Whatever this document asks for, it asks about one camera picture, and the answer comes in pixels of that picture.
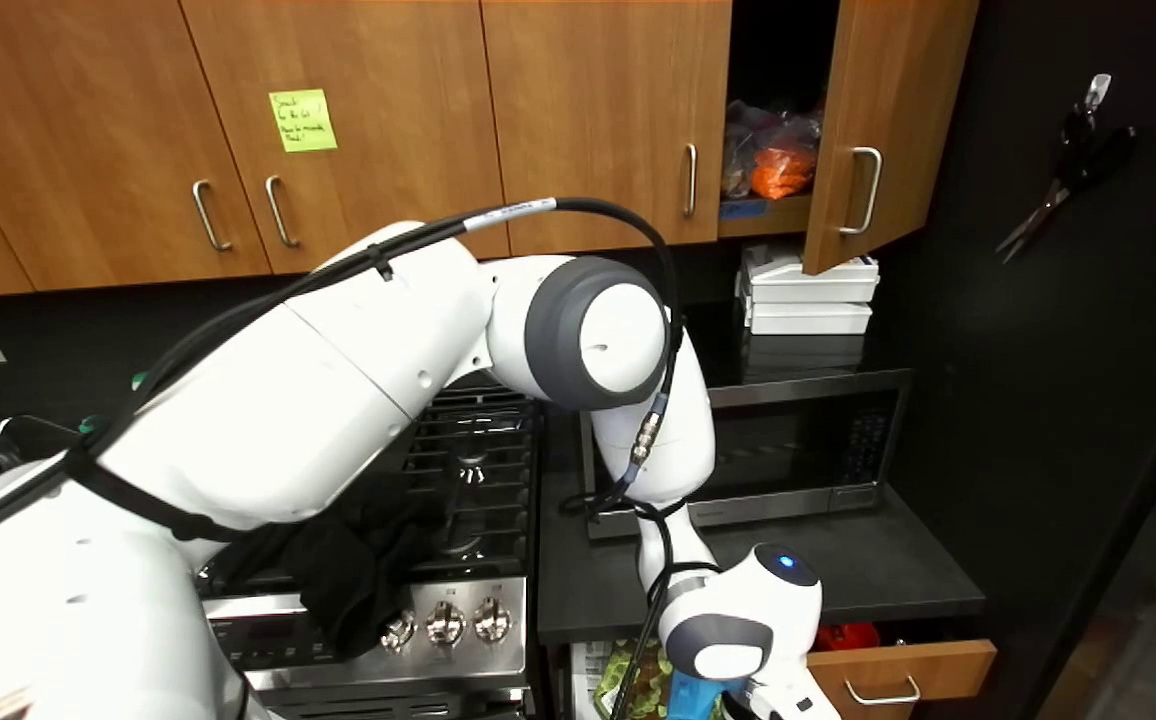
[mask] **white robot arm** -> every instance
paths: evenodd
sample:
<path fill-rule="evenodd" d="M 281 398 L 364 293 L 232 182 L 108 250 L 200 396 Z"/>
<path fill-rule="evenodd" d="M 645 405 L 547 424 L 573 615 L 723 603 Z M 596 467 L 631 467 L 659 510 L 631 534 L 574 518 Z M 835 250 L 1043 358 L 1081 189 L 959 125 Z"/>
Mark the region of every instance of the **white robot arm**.
<path fill-rule="evenodd" d="M 622 263 L 475 263 L 451 241 L 553 208 L 564 201 L 361 241 L 315 272 L 327 279 L 281 295 L 220 346 L 158 375 L 86 455 L 204 527 L 290 523 L 322 510 L 438 389 L 492 371 L 525 396 L 593 410 L 603 463 L 645 506 L 638 581 L 659 599 L 667 655 L 698 678 L 756 678 L 758 690 L 758 670 L 800 666 L 818 583 L 758 572 L 756 550 L 714 572 L 686 523 L 684 500 L 710 472 L 706 389 L 686 337 Z M 108 504 L 113 490 L 68 485 L 63 472 L 93 467 L 71 455 L 0 475 L 0 504 L 20 506 L 0 518 L 0 713 L 215 716 L 225 666 L 190 575 L 220 545 L 178 541 Z M 47 490 L 20 500 L 39 481 L 52 481 Z M 751 603 L 749 588 L 775 588 L 789 603 L 768 609 L 758 591 Z"/>

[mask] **microwave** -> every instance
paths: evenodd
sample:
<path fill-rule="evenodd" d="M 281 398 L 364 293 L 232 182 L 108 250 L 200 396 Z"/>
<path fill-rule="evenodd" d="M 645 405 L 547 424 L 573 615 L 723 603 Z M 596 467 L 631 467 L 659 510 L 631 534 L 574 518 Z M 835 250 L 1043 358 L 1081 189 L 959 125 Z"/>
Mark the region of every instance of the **microwave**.
<path fill-rule="evenodd" d="M 874 506 L 907 389 L 907 369 L 706 389 L 714 467 L 686 497 L 690 523 L 730 527 Z M 598 497 L 611 489 L 593 424 L 580 424 L 580 485 Z M 598 504 L 589 510 L 589 534 L 635 534 L 635 510 L 617 500 Z"/>

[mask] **orange object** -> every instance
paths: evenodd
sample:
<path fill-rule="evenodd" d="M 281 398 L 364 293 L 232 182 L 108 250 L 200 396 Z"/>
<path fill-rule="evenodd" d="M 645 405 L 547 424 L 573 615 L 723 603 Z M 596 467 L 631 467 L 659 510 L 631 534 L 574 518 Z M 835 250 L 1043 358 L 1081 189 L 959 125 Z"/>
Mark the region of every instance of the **orange object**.
<path fill-rule="evenodd" d="M 749 189 L 763 201 L 791 195 L 813 182 L 816 157 L 805 149 L 758 149 L 751 157 Z"/>
<path fill-rule="evenodd" d="M 818 624 L 816 648 L 874 648 L 885 636 L 874 624 Z"/>

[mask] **kitchen counter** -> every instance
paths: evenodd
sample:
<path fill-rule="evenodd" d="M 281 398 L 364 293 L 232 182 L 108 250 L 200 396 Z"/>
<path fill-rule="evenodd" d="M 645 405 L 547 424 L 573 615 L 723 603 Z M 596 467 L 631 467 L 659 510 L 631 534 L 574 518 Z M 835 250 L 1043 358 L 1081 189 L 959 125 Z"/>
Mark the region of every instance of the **kitchen counter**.
<path fill-rule="evenodd" d="M 539 472 L 539 643 L 631 636 L 645 615 L 635 541 L 589 541 L 561 500 L 580 490 L 574 416 L 547 410 Z M 980 615 L 982 591 L 934 534 L 889 490 L 871 510 L 703 533 L 727 568 L 751 545 L 789 545 L 823 581 L 823 620 Z"/>

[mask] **stove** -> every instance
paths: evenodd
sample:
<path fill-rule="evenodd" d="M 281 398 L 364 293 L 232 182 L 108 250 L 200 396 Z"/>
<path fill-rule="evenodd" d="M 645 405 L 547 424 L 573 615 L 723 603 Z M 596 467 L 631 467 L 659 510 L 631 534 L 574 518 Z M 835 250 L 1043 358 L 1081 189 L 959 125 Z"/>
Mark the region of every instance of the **stove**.
<path fill-rule="evenodd" d="M 354 481 L 431 490 L 447 527 L 404 572 L 394 610 L 337 655 L 296 588 L 204 588 L 220 650 L 276 716 L 529 716 L 539 405 L 484 375 L 431 407 Z"/>

